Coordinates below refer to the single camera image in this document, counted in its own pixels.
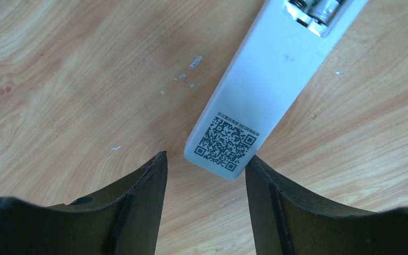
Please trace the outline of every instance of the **screw hole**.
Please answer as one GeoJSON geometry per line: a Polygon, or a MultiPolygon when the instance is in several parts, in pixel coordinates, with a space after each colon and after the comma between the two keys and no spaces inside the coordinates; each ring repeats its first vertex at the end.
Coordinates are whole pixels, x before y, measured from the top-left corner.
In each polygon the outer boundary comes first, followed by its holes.
{"type": "Polygon", "coordinates": [[[86,203],[89,203],[89,202],[92,202],[92,201],[93,201],[93,198],[91,198],[91,197],[77,198],[70,205],[71,206],[83,205],[83,204],[86,204],[86,203]]]}

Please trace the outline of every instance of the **white device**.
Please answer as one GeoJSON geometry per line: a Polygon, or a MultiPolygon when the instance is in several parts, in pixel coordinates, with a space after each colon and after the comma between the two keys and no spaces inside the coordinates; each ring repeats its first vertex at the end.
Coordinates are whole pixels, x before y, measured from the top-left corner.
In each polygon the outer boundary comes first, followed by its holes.
{"type": "Polygon", "coordinates": [[[233,180],[368,0],[266,0],[185,145],[233,180]]]}

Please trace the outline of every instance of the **qr code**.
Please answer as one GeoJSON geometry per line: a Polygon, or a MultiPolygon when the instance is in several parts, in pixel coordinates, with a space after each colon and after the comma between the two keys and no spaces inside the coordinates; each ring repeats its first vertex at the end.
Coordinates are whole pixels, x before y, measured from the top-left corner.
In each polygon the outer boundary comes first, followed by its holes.
{"type": "Polygon", "coordinates": [[[258,136],[259,133],[255,130],[218,113],[194,153],[229,171],[234,171],[258,136]]]}

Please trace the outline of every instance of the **wood grain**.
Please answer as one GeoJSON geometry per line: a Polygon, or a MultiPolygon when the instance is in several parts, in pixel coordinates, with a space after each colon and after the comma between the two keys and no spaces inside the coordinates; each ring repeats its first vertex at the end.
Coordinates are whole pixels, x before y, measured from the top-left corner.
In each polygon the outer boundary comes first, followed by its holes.
{"type": "MultiPolygon", "coordinates": [[[[261,5],[0,1],[0,196],[69,203],[167,150],[157,254],[255,254],[244,175],[182,150],[261,5]]],[[[258,155],[338,202],[408,206],[408,1],[369,2],[258,155]]]]}

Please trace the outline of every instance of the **metal part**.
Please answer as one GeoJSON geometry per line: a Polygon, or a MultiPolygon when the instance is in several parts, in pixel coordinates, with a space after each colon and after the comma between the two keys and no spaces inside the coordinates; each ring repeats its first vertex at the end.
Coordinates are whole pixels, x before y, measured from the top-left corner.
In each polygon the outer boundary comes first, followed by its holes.
{"type": "Polygon", "coordinates": [[[339,6],[338,0],[320,0],[310,9],[308,15],[325,25],[329,25],[339,6]]]}
{"type": "Polygon", "coordinates": [[[293,20],[305,26],[315,35],[321,37],[326,31],[327,26],[305,13],[304,10],[308,10],[309,8],[310,6],[300,8],[294,1],[285,2],[286,12],[293,20]]]}
{"type": "Polygon", "coordinates": [[[0,254],[154,254],[166,153],[70,205],[0,198],[0,254]]]}
{"type": "Polygon", "coordinates": [[[295,4],[296,6],[298,6],[301,9],[305,9],[309,6],[312,6],[312,4],[315,2],[316,0],[291,0],[290,2],[295,4]]]}
{"type": "Polygon", "coordinates": [[[257,156],[246,190],[258,255],[408,254],[408,207],[375,213],[334,202],[257,156]]]}

